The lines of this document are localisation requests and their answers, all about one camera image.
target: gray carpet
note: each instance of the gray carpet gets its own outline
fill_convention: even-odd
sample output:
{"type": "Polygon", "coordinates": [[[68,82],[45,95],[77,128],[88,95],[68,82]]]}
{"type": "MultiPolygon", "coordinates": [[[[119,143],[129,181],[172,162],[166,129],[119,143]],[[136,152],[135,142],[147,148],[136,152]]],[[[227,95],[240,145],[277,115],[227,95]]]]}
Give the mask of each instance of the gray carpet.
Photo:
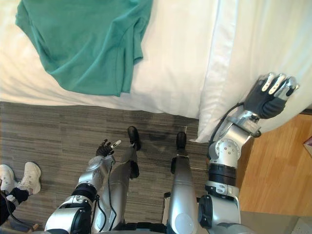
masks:
{"type": "MultiPolygon", "coordinates": [[[[71,194],[87,162],[102,140],[121,139],[118,161],[129,144],[127,128],[138,128],[142,149],[137,153],[140,176],[130,181],[127,222],[161,222],[163,194],[171,190],[171,159],[175,139],[186,131],[196,138],[198,120],[169,114],[123,111],[90,106],[33,106],[0,103],[0,163],[8,164],[21,179],[24,164],[35,161],[42,170],[41,192],[22,203],[15,215],[37,222],[47,218],[71,194]]],[[[188,142],[197,196],[207,179],[207,144],[188,142]]]]}

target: black robot shoe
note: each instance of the black robot shoe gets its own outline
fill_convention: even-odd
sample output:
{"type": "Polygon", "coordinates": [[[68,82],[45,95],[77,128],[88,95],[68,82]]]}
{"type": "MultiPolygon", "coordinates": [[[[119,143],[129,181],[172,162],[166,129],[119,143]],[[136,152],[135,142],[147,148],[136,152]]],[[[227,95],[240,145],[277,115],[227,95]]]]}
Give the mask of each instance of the black robot shoe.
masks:
{"type": "Polygon", "coordinates": [[[136,145],[137,151],[140,150],[141,149],[141,140],[140,140],[140,137],[138,135],[138,131],[137,131],[136,127],[130,126],[128,128],[128,136],[130,139],[130,143],[136,145]]]}

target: bed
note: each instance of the bed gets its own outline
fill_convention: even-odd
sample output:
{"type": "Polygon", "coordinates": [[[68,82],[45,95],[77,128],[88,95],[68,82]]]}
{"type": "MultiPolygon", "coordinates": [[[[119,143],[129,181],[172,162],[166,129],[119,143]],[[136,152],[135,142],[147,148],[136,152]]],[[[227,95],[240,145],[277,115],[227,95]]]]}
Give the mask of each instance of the bed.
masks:
{"type": "Polygon", "coordinates": [[[15,25],[19,0],[0,0],[0,101],[92,105],[198,118],[207,142],[223,114],[244,100],[258,75],[295,76],[301,87],[272,130],[312,103],[312,1],[154,0],[129,94],[94,96],[62,89],[15,25]]]}

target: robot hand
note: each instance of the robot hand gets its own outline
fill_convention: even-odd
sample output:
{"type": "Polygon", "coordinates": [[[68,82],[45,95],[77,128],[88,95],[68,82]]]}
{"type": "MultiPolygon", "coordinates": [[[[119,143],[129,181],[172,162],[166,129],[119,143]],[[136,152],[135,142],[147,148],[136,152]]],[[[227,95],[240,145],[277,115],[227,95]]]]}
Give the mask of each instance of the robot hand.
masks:
{"type": "Polygon", "coordinates": [[[295,77],[268,73],[260,76],[244,102],[244,108],[259,118],[272,118],[280,114],[286,101],[299,88],[295,77]]]}
{"type": "Polygon", "coordinates": [[[96,156],[103,156],[106,157],[108,155],[112,155],[114,153],[114,151],[112,151],[114,148],[116,148],[120,143],[121,140],[116,141],[113,145],[111,145],[110,142],[107,142],[107,139],[105,139],[101,145],[98,147],[97,152],[96,152],[96,156]]]}

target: wire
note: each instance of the wire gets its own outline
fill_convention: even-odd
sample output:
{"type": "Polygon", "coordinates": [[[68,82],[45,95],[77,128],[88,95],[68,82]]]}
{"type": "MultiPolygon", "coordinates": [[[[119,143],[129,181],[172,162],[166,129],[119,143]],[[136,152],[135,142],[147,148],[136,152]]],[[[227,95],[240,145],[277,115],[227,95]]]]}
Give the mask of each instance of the wire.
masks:
{"type": "Polygon", "coordinates": [[[96,199],[96,201],[94,203],[94,207],[93,207],[93,215],[92,215],[92,221],[91,221],[91,226],[90,226],[90,234],[91,234],[91,230],[92,230],[92,226],[93,226],[94,216],[96,214],[97,202],[98,202],[98,200],[96,199]]]}
{"type": "Polygon", "coordinates": [[[116,211],[114,210],[114,208],[112,206],[112,202],[111,202],[112,201],[112,199],[111,199],[111,189],[110,189],[110,184],[109,184],[109,178],[110,178],[110,175],[111,175],[112,167],[113,167],[113,162],[112,162],[111,167],[110,167],[109,172],[108,172],[108,197],[109,197],[109,205],[110,205],[112,211],[114,212],[115,216],[114,216],[114,219],[112,221],[111,227],[109,228],[109,231],[112,230],[113,224],[114,224],[116,216],[117,216],[116,211]]]}
{"type": "Polygon", "coordinates": [[[102,212],[102,214],[104,215],[104,218],[105,218],[105,221],[104,221],[104,223],[103,223],[101,229],[99,230],[99,233],[100,233],[100,232],[103,230],[103,228],[105,227],[106,219],[107,219],[107,218],[106,218],[106,213],[104,212],[104,210],[102,210],[102,208],[101,208],[100,205],[99,205],[99,195],[97,195],[96,198],[97,198],[97,207],[98,207],[99,210],[102,212]]]}
{"type": "Polygon", "coordinates": [[[19,219],[17,219],[13,214],[12,214],[12,211],[11,211],[11,207],[9,205],[9,202],[8,202],[8,199],[6,198],[6,195],[0,191],[1,193],[1,196],[4,198],[5,200],[5,205],[8,209],[8,212],[10,213],[10,216],[14,219],[14,221],[16,221],[17,223],[20,223],[21,225],[31,229],[31,231],[33,232],[34,231],[34,228],[33,228],[33,225],[31,225],[30,223],[26,223],[26,222],[23,222],[23,221],[20,221],[19,219]]]}
{"type": "Polygon", "coordinates": [[[234,110],[235,108],[237,108],[237,107],[239,107],[239,106],[241,106],[241,105],[243,105],[243,104],[244,104],[244,103],[241,102],[241,103],[238,103],[238,104],[236,104],[235,106],[231,107],[231,108],[224,114],[224,116],[222,117],[222,119],[220,119],[219,123],[216,125],[216,127],[214,128],[213,133],[211,134],[210,140],[208,141],[208,154],[207,154],[207,157],[209,157],[209,147],[213,144],[213,142],[214,142],[214,137],[215,137],[217,131],[219,130],[221,124],[224,122],[224,120],[226,119],[226,117],[228,116],[228,114],[229,114],[232,110],[234,110]]]}

